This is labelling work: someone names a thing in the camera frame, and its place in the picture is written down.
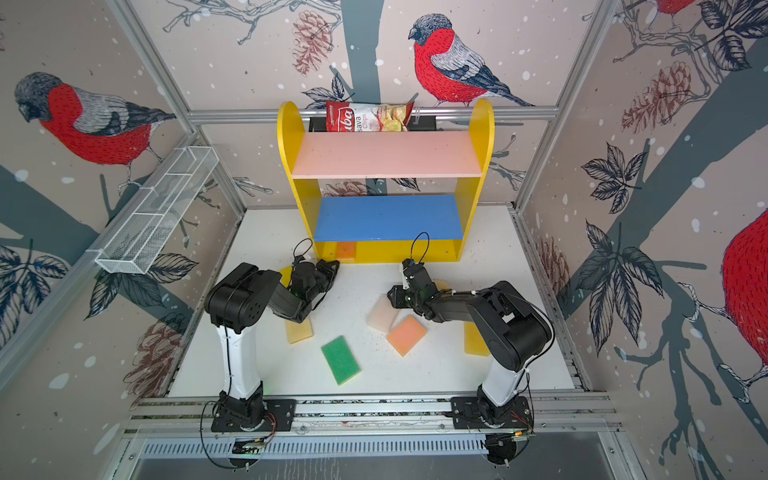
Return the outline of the green scrub sponge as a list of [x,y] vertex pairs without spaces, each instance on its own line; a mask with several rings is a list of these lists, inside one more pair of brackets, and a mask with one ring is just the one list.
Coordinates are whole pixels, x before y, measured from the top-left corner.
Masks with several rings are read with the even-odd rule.
[[344,336],[339,336],[321,347],[337,385],[341,386],[361,372]]

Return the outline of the orange scrub sponge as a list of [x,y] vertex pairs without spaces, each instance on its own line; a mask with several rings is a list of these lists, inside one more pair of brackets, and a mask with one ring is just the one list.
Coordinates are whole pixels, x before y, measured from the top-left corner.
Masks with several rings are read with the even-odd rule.
[[354,262],[356,259],[356,242],[337,242],[335,258],[340,262]]

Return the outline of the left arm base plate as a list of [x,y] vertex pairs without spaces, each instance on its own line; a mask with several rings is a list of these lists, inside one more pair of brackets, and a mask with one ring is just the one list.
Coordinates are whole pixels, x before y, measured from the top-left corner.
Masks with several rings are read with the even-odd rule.
[[215,403],[211,431],[215,433],[288,432],[297,402],[293,399],[235,400]]

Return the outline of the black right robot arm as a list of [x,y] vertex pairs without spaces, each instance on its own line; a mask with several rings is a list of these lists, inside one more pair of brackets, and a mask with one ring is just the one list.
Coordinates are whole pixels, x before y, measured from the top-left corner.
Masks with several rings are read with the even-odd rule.
[[425,264],[402,262],[402,283],[387,293],[396,309],[410,309],[435,323],[475,326],[493,362],[478,388],[479,416],[488,425],[503,423],[513,412],[528,367],[555,339],[551,322],[508,281],[472,291],[440,289]]

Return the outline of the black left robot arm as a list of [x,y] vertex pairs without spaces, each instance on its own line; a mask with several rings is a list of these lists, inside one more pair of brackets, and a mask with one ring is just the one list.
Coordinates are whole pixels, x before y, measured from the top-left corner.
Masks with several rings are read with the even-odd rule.
[[218,405],[250,423],[264,417],[263,381],[256,368],[256,324],[269,309],[296,325],[309,318],[331,290],[341,263],[294,258],[288,282],[275,270],[243,262],[207,294],[204,307],[222,343],[226,385]]

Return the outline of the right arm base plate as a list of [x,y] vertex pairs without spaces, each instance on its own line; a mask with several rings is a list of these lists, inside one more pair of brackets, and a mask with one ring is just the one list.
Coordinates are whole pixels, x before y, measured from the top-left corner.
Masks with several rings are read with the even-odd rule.
[[531,430],[534,424],[529,401],[521,395],[501,407],[485,398],[453,397],[446,416],[455,429]]

